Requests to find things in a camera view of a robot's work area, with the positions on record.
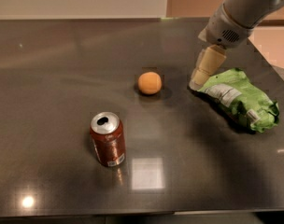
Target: plastic bag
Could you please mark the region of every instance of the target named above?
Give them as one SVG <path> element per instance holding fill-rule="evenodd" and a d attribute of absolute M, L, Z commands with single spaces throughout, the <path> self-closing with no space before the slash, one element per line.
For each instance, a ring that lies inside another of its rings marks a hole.
<path fill-rule="evenodd" d="M 211 77 L 198 91 L 213 99 L 236 123 L 252 131 L 263 133 L 279 123 L 278 103 L 253 86 L 238 68 Z"/>

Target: white wall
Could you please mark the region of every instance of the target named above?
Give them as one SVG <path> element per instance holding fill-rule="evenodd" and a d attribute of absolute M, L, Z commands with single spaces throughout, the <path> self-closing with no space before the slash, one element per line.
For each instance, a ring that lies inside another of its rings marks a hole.
<path fill-rule="evenodd" d="M 164 17 L 167 0 L 0 0 L 0 19 Z"/>

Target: dark table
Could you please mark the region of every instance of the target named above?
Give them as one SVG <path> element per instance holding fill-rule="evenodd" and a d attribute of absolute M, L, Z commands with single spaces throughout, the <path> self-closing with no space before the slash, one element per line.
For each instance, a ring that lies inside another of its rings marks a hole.
<path fill-rule="evenodd" d="M 230 50 L 219 72 L 242 68 L 280 107 L 265 133 L 232 126 L 187 89 L 206 23 L 0 21 L 0 217 L 283 210 L 284 81 L 248 41 Z M 138 92 L 146 71 L 160 93 Z M 102 111 L 124 124 L 115 168 L 89 135 Z"/>

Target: white label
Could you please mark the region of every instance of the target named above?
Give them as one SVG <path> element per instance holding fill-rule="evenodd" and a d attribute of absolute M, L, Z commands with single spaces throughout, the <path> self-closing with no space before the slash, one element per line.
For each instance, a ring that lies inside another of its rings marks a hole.
<path fill-rule="evenodd" d="M 250 120 L 250 123 L 251 123 L 251 124 L 256 123 L 258 120 L 261 119 L 261 118 L 258 116 L 258 114 L 257 114 L 253 109 L 250 109 L 250 110 L 247 112 L 247 117 L 248 117 L 248 119 Z"/>
<path fill-rule="evenodd" d="M 218 99 L 226 107 L 229 107 L 232 101 L 237 96 L 242 94 L 237 89 L 225 84 L 219 84 L 209 87 L 205 90 L 205 93 L 207 93 L 211 97 Z"/>
<path fill-rule="evenodd" d="M 123 160 L 124 160 L 124 153 L 119 158 L 117 158 L 115 161 L 109 161 L 107 163 L 107 166 L 109 166 L 109 167 L 116 166 L 116 165 L 122 163 Z"/>

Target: aluminum can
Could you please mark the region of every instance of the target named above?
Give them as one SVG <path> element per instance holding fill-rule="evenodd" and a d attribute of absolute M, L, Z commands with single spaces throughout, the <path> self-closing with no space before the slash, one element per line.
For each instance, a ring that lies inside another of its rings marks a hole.
<path fill-rule="evenodd" d="M 91 122 L 90 134 L 97 158 L 105 167 L 117 166 L 125 159 L 123 125 L 117 115 L 102 112 Z"/>

